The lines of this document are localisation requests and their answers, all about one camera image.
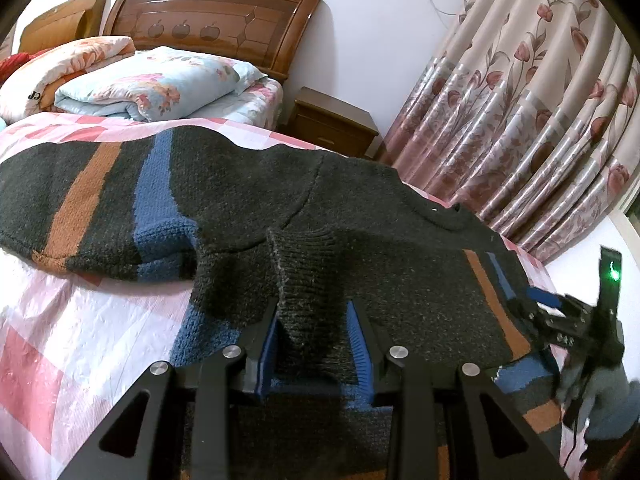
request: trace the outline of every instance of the green led indicator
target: green led indicator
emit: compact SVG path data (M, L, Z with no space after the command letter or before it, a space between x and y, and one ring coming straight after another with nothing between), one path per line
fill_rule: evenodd
M609 276L614 282L620 279L620 272L613 268L613 262L609 263Z

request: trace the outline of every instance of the wooden headboard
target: wooden headboard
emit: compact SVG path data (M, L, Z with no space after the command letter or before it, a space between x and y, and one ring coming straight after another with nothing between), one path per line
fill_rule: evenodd
M320 0L116 0L105 36L248 61L283 82Z
M20 37L18 52L34 54L45 48L100 34L107 0L69 0L38 16Z

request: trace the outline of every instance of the gloved hand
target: gloved hand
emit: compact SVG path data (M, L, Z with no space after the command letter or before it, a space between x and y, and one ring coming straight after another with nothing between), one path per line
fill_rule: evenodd
M580 379L583 367L584 359L570 356L560 375L556 399L567 409L584 388L577 431L582 431L589 419L586 440L621 437L640 416L640 383L629 383L620 364L615 368L596 368L585 385Z

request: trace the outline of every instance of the wooden nightstand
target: wooden nightstand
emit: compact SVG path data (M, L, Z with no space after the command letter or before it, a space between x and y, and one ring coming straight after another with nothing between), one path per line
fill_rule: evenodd
M364 156L378 135L369 112L303 86L286 134L347 156Z

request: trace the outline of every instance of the apple carving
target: apple carving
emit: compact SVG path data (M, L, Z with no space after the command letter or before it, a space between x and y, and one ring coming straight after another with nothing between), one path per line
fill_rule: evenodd
M220 29L217 27L214 27L213 25L215 25L216 22L211 23L211 25L207 25L207 27L201 28L200 29L200 38L205 40L205 41L213 41L216 40L218 38L218 36L220 35Z
M158 20L155 25L151 25L151 27L149 27L149 30L146 33L150 38L159 38L160 36L162 36L162 33L164 32L164 26L160 25L161 21L162 20Z
M174 27L174 31L171 33L171 35L178 40L183 40L189 35L190 32L191 27L187 25L187 20L184 20L181 25L176 25Z

